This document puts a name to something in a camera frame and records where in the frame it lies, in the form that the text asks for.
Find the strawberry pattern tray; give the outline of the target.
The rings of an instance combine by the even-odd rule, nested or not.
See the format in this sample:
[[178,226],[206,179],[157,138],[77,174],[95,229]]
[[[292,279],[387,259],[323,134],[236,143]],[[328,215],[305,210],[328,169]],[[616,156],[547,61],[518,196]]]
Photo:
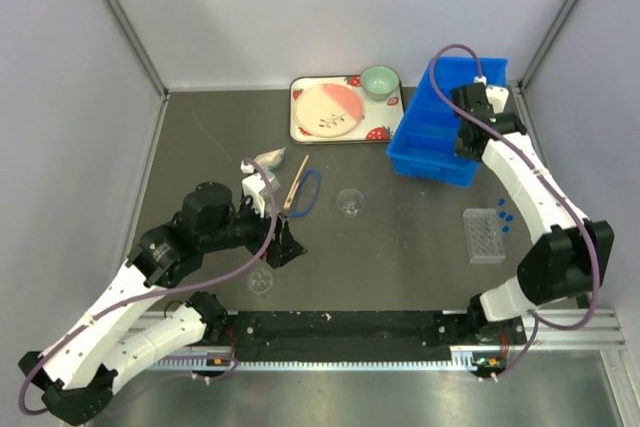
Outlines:
[[299,77],[290,85],[289,133],[302,144],[387,142],[405,111],[401,88],[375,100],[357,75]]

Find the wooden tweezers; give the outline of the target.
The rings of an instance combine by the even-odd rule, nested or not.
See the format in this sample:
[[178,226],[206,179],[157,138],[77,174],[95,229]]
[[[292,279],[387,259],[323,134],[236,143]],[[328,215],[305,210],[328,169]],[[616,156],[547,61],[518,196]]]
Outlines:
[[298,189],[299,189],[299,186],[300,186],[300,183],[301,183],[301,177],[302,177],[302,175],[303,175],[303,173],[305,171],[305,168],[306,168],[306,166],[308,164],[309,158],[310,158],[309,155],[306,155],[303,158],[303,160],[302,160],[302,162],[301,162],[301,164],[299,166],[299,169],[298,169],[298,171],[297,171],[297,173],[296,173],[296,175],[295,175],[295,177],[294,177],[294,179],[292,181],[291,187],[289,189],[289,192],[288,192],[288,194],[287,194],[287,196],[285,198],[284,204],[283,204],[283,209],[285,211],[289,211],[291,209],[292,205],[293,205],[295,196],[296,196],[296,194],[298,192]]

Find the plastic bag with contents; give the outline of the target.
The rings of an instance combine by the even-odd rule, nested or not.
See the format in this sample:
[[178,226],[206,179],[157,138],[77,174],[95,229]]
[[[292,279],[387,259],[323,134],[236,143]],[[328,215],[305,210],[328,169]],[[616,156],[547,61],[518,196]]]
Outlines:
[[277,170],[283,163],[286,148],[282,147],[269,152],[259,154],[255,157],[255,162],[263,169],[269,171]]

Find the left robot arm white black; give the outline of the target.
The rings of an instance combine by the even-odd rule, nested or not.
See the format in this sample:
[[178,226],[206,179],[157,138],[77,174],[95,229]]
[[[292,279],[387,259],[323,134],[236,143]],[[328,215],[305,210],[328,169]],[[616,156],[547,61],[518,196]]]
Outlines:
[[[226,282],[263,260],[279,268],[305,254],[286,215],[266,207],[259,193],[245,193],[238,206],[223,184],[205,182],[183,200],[172,219],[147,231],[116,276],[74,327],[43,351],[29,351],[19,361],[25,376],[18,397],[20,411],[30,386],[42,392],[43,408],[71,426],[99,415],[134,377],[190,344],[216,343],[226,334],[225,308],[203,282],[181,287],[202,267],[209,253],[243,247],[251,260],[213,279]],[[129,328],[157,300],[186,291],[190,298],[175,313],[129,336]]]

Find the clear glass flask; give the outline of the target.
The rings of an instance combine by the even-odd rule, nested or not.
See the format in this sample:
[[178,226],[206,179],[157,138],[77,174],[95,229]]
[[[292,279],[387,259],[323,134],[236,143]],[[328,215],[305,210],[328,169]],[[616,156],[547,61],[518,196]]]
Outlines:
[[342,216],[346,218],[356,218],[364,212],[366,208],[366,198],[361,191],[346,188],[337,194],[336,206]]

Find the pink cream plate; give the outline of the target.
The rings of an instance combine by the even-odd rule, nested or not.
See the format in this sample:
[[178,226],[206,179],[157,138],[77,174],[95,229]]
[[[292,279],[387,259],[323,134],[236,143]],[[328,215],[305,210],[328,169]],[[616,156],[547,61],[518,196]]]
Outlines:
[[338,138],[360,124],[364,118],[364,105],[347,86],[316,84],[294,91],[293,118],[311,136]]

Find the green ceramic bowl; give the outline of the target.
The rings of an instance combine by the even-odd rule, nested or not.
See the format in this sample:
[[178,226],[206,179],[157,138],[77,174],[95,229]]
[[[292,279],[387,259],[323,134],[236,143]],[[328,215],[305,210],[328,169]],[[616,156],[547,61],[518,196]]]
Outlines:
[[389,98],[399,87],[396,72],[383,65],[374,65],[360,73],[360,84],[367,97],[381,101]]

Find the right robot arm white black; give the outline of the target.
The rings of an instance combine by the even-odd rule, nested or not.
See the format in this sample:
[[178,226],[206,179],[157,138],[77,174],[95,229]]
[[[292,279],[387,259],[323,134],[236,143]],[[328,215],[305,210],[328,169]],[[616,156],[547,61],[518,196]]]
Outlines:
[[560,189],[537,156],[525,125],[504,109],[497,88],[476,81],[452,90],[460,120],[457,156],[488,167],[507,190],[528,229],[532,247],[513,277],[475,295],[467,309],[467,331],[487,343],[506,321],[545,304],[595,295],[614,243],[606,221],[592,221]]

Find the clear test tube rack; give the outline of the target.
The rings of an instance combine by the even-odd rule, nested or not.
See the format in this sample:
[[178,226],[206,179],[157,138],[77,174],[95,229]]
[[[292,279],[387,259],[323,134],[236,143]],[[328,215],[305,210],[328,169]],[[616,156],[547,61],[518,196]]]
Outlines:
[[472,264],[499,264],[505,260],[502,229],[495,209],[466,209],[463,224]]

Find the blue plastic bin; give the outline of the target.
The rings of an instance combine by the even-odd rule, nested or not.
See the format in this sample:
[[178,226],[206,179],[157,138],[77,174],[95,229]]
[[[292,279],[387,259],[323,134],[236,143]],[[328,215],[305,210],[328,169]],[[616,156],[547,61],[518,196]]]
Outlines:
[[[507,59],[481,57],[480,63],[489,84],[507,86]],[[469,187],[478,163],[454,155],[459,119],[436,94],[430,64],[386,153],[397,174]],[[476,75],[476,62],[471,57],[443,56],[435,69],[436,83],[448,99],[452,89],[472,83]]]

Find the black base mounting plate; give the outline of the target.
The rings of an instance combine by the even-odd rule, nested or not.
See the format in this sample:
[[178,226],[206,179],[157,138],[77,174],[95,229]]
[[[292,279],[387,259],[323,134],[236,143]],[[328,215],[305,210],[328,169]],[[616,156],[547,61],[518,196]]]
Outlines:
[[433,361],[452,346],[495,345],[507,331],[441,311],[240,311],[192,345],[231,347],[242,362]]

